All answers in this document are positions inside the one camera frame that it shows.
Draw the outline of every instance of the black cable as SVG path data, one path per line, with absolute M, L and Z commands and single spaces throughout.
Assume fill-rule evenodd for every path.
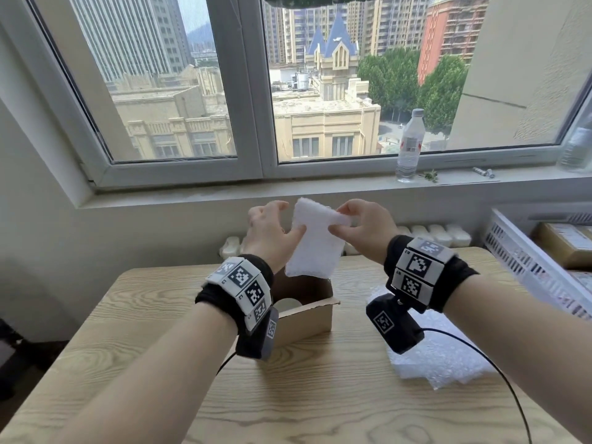
M 235 355 L 236 355 L 236 352 L 233 352 L 228 358 L 226 358 L 226 361 L 224 361 L 224 363 L 222 363 L 222 366 L 220 366 L 216 375 L 218 375 L 220 373 L 220 371 L 222 371 L 222 368 L 226 366 L 226 363 L 228 363 L 230 361 L 230 359 L 233 358 L 233 356 L 235 356 Z
M 449 337 L 452 337 L 455 340 L 458 340 L 461 343 L 466 344 L 473 351 L 477 352 L 479 355 L 481 355 L 483 358 L 485 358 L 485 360 L 487 360 L 489 362 L 489 364 L 491 366 L 493 366 L 497 372 L 499 372 L 499 375 L 501 375 L 502 379 L 504 379 L 504 381 L 506 382 L 506 385 L 508 385 L 508 388 L 510 388 L 510 391 L 512 392 L 512 396 L 514 396 L 514 400 L 516 401 L 516 405 L 518 405 L 518 410 L 520 411 L 520 415 L 522 416 L 522 421 L 524 422 L 524 427 L 526 428 L 526 434 L 528 435 L 528 442 L 529 442 L 529 444 L 532 444 L 532 436 L 530 435 L 530 427 L 528 426 L 528 421 L 526 420 L 526 416 L 524 415 L 524 411 L 522 410 L 522 405 L 520 405 L 520 401 L 518 400 L 518 396 L 516 396 L 516 392 L 514 391 L 514 388 L 512 388 L 512 385 L 510 385 L 510 381 L 501 372 L 501 370 L 496 366 L 496 364 L 493 363 L 493 361 L 491 361 L 491 359 L 487 355 L 485 355 L 482 351 L 477 349 L 471 343 L 464 341 L 462 338 L 459 338 L 458 336 L 453 335 L 452 333 L 448 333 L 447 331 L 443 331 L 438 328 L 429 328 L 429 327 L 423 328 L 422 330 L 423 331 L 434 331 L 434 332 L 441 333 L 443 335 L 448 335 Z

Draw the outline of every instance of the water tank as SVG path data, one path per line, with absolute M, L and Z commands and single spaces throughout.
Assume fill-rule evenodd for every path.
M 296 78 L 298 80 L 298 89 L 308 90 L 308 73 L 297 73 Z

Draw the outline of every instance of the blue pointed roof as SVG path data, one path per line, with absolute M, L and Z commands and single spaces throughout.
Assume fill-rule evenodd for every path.
M 308 48 L 307 54 L 309 56 L 313 56 L 315 54 L 317 45 L 321 45 L 322 56 L 325 53 L 325 39 L 323 38 L 323 33 L 319 28 L 317 28 L 317 30 L 314 32 L 313 41 L 310 43 L 310 47 Z
M 352 41 L 349 38 L 343 18 L 341 15 L 337 15 L 335 16 L 335 22 L 331 27 L 331 32 L 329 33 L 327 43 L 325 44 L 325 57 L 331 57 L 333 55 L 333 51 L 335 51 L 340 42 L 343 42 L 343 44 L 349 50 L 350 56 L 356 55 L 356 45 L 352 44 Z

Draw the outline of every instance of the orange building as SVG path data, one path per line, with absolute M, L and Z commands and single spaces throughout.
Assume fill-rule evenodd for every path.
M 417 66 L 419 84 L 434 71 L 441 56 L 461 56 L 471 63 L 489 0 L 433 0 L 427 10 L 421 55 Z

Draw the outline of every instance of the bubble wrap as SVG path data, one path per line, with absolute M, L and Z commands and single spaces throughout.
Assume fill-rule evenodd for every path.
M 351 218 L 318 202 L 300 198 L 294 206 L 292 227 L 306 224 L 306 233 L 286 264 L 286 276 L 329 279 L 343 252 L 345 241 L 327 230 L 330 224 L 350 225 Z
M 377 286 L 368 302 L 386 293 L 390 293 L 386 287 Z M 415 310 L 410 310 L 409 313 L 421 327 L 447 331 L 474 345 L 463 332 L 437 311 L 426 310 L 424 314 L 419 314 Z M 388 346 L 387 354 L 399 377 L 425 377 L 434 389 L 442 388 L 456 380 L 468 383 L 485 372 L 496 372 L 493 366 L 473 349 L 454 338 L 432 331 L 425 332 L 425 338 L 403 355 L 394 353 Z

